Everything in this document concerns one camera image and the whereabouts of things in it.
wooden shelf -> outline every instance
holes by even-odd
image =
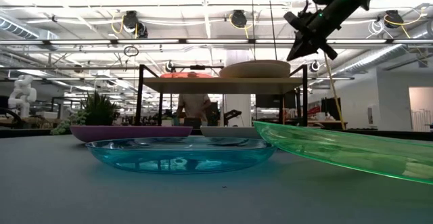
[[[144,78],[160,93],[279,95],[302,85],[302,78]]]

white humanoid robot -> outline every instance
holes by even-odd
[[[7,101],[9,109],[20,108],[20,117],[27,118],[30,111],[30,103],[36,101],[36,89],[31,87],[33,77],[31,75],[20,75],[18,80],[15,81],[14,91],[9,96]]]

